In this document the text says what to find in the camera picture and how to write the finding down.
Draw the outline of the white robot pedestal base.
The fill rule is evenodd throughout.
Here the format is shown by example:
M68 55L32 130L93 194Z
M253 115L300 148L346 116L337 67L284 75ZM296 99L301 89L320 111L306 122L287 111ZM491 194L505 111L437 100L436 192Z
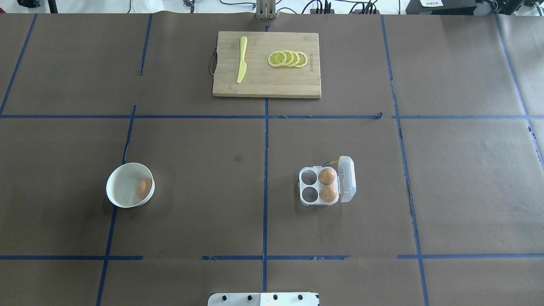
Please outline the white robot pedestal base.
M208 306L319 306L314 292L241 292L211 294Z

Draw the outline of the brown egg in box rear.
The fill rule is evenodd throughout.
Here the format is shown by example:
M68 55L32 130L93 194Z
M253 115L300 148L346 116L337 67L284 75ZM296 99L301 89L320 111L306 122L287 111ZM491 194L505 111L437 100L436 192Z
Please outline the brown egg in box rear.
M320 171L318 180L323 185L332 185L336 180L337 174L333 168L324 168Z

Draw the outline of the brown egg in box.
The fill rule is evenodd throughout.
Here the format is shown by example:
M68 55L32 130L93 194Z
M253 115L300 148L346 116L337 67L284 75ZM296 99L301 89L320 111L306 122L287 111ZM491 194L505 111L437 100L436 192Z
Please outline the brown egg in box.
M320 171L318 180L323 185L332 185L336 180L337 174L333 168L324 168Z
M319 192L319 197L324 203L335 203L338 190L332 185L324 186Z

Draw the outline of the brown egg in box front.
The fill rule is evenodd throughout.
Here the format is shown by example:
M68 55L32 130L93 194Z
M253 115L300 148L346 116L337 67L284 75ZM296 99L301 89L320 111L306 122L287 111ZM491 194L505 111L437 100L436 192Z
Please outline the brown egg in box front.
M319 197L324 203L335 203L338 190L332 185L324 186L319 192Z

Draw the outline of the brown egg from bowl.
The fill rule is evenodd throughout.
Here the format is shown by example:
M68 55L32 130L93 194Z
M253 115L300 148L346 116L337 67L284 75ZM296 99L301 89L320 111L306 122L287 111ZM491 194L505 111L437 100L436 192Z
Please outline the brown egg from bowl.
M152 189L152 180L150 178L142 178L136 184L135 194L139 200L147 198Z

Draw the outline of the wooden cutting board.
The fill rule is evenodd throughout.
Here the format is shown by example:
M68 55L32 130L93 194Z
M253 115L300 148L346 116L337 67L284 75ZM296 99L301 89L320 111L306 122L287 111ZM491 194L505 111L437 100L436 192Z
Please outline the wooden cutting board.
M247 71L238 84L239 40L247 37ZM308 56L307 65L271 67L268 56L290 50ZM317 33L220 31L212 94L216 97L300 98L321 97L320 48Z

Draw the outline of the yellow plastic knife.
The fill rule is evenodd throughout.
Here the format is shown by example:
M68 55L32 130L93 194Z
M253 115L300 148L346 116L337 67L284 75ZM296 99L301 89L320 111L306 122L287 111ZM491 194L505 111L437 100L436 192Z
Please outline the yellow plastic knife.
M246 73L247 73L247 63L245 61L247 51L247 37L242 36L239 40L239 68L238 68L238 76L237 76L237 83L240 84Z

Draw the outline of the lemon slice front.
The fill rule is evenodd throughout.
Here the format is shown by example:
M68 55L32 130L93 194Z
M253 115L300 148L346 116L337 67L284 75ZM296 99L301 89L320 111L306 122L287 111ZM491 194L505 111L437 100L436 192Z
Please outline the lemon slice front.
M287 55L283 51L275 51L268 56L267 61L271 67L281 67L287 62Z

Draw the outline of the lemon slice back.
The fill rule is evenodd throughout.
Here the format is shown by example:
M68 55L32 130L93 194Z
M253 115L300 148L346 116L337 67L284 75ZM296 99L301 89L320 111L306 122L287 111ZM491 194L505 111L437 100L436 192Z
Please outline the lemon slice back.
M308 62L308 56L307 54L303 53L303 52L297 52L297 56L298 56L298 61L297 63L294 65L294 67L296 68L303 68L307 65L307 62Z

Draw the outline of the clear plastic egg box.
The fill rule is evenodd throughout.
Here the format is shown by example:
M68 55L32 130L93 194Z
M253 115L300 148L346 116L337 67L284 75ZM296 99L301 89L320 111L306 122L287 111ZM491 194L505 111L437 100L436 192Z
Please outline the clear plastic egg box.
M298 178L299 200L306 207L348 203L357 191L355 163L349 156L302 168Z

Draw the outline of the white bowl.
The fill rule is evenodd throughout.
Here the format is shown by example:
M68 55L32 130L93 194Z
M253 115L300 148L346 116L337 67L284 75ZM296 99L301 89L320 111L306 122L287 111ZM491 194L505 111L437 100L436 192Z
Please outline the white bowl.
M144 200L136 197L136 184L142 178L152 180L152 189ZM107 198L117 207L132 208L147 203L155 192L155 179L143 164L130 162L117 167L109 176L106 183Z

